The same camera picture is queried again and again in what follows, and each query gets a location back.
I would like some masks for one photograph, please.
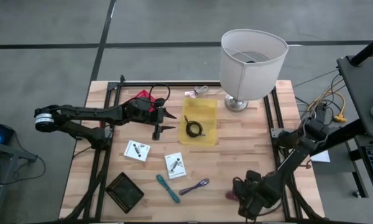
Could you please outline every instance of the concrete floor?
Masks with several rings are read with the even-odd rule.
[[[99,43],[109,0],[0,0],[0,44]],[[229,29],[271,32],[287,41],[371,40],[373,0],[117,0],[107,43],[219,41]],[[297,84],[334,70],[336,59],[362,45],[290,47],[279,79]],[[217,80],[219,47],[106,49],[98,80]],[[0,50],[0,123],[45,159],[46,174],[10,186],[2,223],[58,217],[75,141],[34,128],[34,109],[50,104],[83,106],[97,49]],[[328,75],[295,89],[312,101],[330,84]],[[346,89],[345,116],[357,118]],[[37,175],[41,165],[22,171]],[[351,174],[316,175],[325,214],[332,220],[373,223],[373,188],[356,199]]]

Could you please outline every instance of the white lampshade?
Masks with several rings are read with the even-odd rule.
[[[271,92],[288,51],[284,40],[259,30],[237,29],[223,35],[221,46],[219,79],[226,93],[242,101]]]

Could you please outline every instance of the wooden tabletop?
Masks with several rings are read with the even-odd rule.
[[[102,108],[108,82],[92,82],[87,107]],[[143,88],[123,87],[121,103],[137,95]],[[174,87],[170,99],[166,102],[167,110],[177,119],[165,118],[163,125],[176,126],[166,130],[159,141],[153,141],[153,126],[129,123],[117,126],[114,132],[111,160],[109,164],[107,185],[121,172],[125,172],[145,193],[142,200],[125,214],[114,201],[105,194],[101,221],[119,222],[244,222],[237,214],[239,204],[225,198],[225,193],[232,189],[233,177],[244,178],[247,170],[260,172],[262,175],[275,169],[269,129],[263,100],[251,101],[241,113],[228,111],[224,106],[225,92],[220,87],[210,87],[202,98],[218,100],[217,144],[213,147],[186,146],[179,142],[179,125],[181,122],[184,92],[192,88]],[[288,80],[277,82],[277,93],[285,128],[297,128],[300,124],[292,84]],[[166,88],[155,88],[152,96],[165,98]],[[83,125],[97,127],[95,121],[84,121]],[[129,140],[151,146],[146,162],[128,159],[123,156]],[[85,149],[87,141],[79,141],[75,153]],[[165,166],[165,156],[181,152],[186,176],[169,180]],[[60,217],[68,215],[80,201],[88,188],[94,150],[89,149],[74,158],[63,198]],[[209,178],[207,186],[179,196],[181,203],[175,203],[167,191],[157,182],[155,176],[161,174],[175,191],[194,186],[200,180]],[[299,167],[295,171],[297,187],[316,213],[324,215],[322,203],[316,185],[313,169]],[[289,206],[293,213],[290,194]],[[95,200],[91,206],[91,215],[95,211]],[[282,207],[276,212],[257,221],[284,220]]]

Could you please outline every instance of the yellow tray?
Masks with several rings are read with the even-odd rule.
[[[203,127],[205,136],[191,138],[186,133],[187,122],[199,122]],[[198,128],[193,125],[192,131],[198,132]],[[195,146],[214,146],[217,142],[217,100],[200,99],[200,98],[185,98],[182,108],[181,126],[180,126],[180,142],[182,144]]]

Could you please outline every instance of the white box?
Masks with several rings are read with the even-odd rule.
[[[165,156],[168,178],[173,179],[187,174],[181,152]]]
[[[145,162],[149,153],[150,146],[136,141],[129,141],[124,151],[124,156]]]

